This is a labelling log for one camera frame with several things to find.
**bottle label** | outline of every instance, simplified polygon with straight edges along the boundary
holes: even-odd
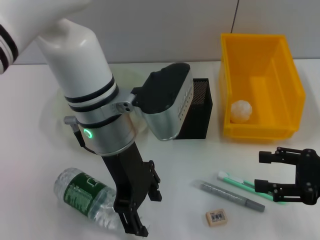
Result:
[[[63,200],[66,204],[88,216],[94,199],[105,187],[106,185],[102,182],[82,172],[71,180],[64,192]]]

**table surface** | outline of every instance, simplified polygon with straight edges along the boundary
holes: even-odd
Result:
[[[213,107],[205,140],[161,142],[151,131],[138,135],[136,144],[144,161],[154,160],[161,178],[162,202],[148,197],[138,210],[149,227],[150,240],[318,239],[320,204],[279,205],[227,183],[217,181],[219,170],[247,181],[293,183],[295,168],[262,164],[259,151],[277,146],[320,151],[320,60],[296,60],[306,92],[300,130],[291,139],[273,144],[244,144],[221,136],[220,62],[190,63],[194,78],[209,78]],[[168,63],[111,64],[147,78]],[[10,240],[133,240],[140,237],[95,226],[69,206],[58,203],[53,184],[69,167],[79,168],[115,187],[104,162],[70,143],[53,115],[58,84],[47,65],[14,65],[0,76],[0,233]],[[207,180],[265,205],[260,213],[210,195],[192,186]],[[205,213],[223,208],[228,223],[210,228]]]

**mesh container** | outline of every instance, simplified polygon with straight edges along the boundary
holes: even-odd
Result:
[[[212,98],[208,78],[193,79],[193,100],[181,127],[179,139],[205,139],[209,125]]]

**barcode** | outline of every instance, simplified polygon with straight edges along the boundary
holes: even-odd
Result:
[[[225,215],[222,211],[210,213],[212,222],[225,220]]]

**yellow plastic bin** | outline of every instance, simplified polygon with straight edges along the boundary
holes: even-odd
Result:
[[[305,91],[284,35],[221,35],[219,87],[223,134],[235,139],[282,140],[299,129]],[[250,119],[230,120],[232,103],[251,104]]]

